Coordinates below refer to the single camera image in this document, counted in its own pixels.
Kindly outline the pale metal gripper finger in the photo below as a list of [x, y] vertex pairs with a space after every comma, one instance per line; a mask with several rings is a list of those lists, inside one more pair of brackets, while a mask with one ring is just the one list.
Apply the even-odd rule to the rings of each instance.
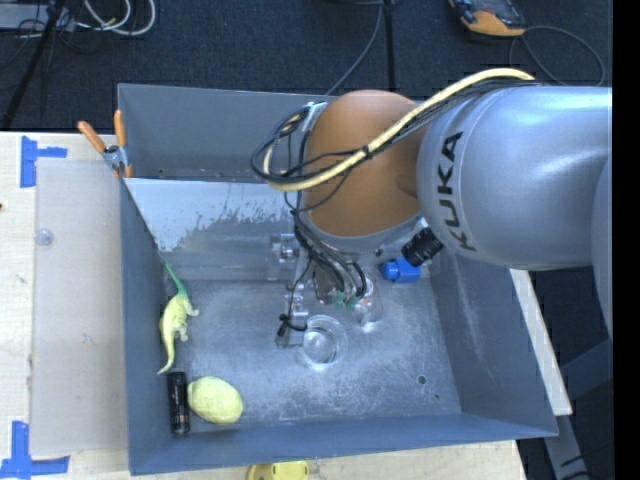
[[301, 346], [307, 330], [308, 310], [304, 307], [303, 283], [297, 283], [286, 299], [286, 311], [279, 316], [276, 344], [279, 348]]
[[272, 235], [267, 254], [267, 280], [290, 281], [296, 271], [299, 243], [293, 233]]

